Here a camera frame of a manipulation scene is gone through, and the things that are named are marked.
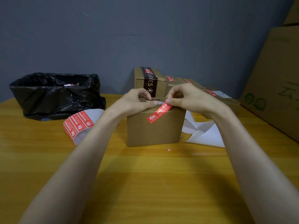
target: trash bin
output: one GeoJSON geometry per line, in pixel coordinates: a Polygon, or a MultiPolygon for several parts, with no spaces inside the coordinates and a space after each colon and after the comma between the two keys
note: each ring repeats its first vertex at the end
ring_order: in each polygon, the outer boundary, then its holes
{"type": "Polygon", "coordinates": [[[33,73],[9,84],[25,117],[40,121],[66,119],[86,109],[105,109],[96,74],[33,73]]]}

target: person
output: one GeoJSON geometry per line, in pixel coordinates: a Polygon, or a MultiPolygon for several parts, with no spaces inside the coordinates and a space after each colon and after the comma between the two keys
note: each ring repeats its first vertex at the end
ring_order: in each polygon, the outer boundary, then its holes
{"type": "MultiPolygon", "coordinates": [[[[35,197],[20,223],[79,222],[115,127],[122,118],[158,104],[151,100],[145,89],[132,89],[110,106],[35,197]],[[140,102],[138,97],[146,97],[150,102],[140,102]]],[[[174,86],[166,103],[191,112],[205,113],[215,121],[256,223],[299,222],[297,189],[228,106],[189,83],[174,86]]]]}

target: black trash bag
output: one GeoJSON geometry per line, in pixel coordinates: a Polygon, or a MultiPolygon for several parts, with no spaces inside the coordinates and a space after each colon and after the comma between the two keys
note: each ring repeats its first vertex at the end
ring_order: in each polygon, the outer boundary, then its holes
{"type": "Polygon", "coordinates": [[[96,74],[33,73],[9,84],[25,117],[40,121],[66,119],[86,109],[105,109],[96,74]]]}

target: wooden tabletop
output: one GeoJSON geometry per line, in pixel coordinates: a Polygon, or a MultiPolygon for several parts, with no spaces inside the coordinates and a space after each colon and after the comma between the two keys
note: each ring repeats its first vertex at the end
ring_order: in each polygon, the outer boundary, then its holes
{"type": "MultiPolygon", "coordinates": [[[[103,96],[110,106],[121,95],[103,96]]],[[[299,188],[299,144],[242,107],[237,116],[299,188]]],[[[75,148],[63,121],[26,119],[15,99],[0,104],[1,223],[19,220],[75,148]]],[[[225,149],[185,143],[189,136],[182,133],[177,144],[127,147],[123,119],[81,223],[252,223],[225,149]]]]}

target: gray wall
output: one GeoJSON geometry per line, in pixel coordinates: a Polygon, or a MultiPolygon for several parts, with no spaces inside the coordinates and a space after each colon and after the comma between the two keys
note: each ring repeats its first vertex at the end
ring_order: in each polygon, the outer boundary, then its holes
{"type": "Polygon", "coordinates": [[[0,0],[0,101],[33,72],[96,73],[123,94],[135,66],[238,98],[293,0],[0,0]]]}

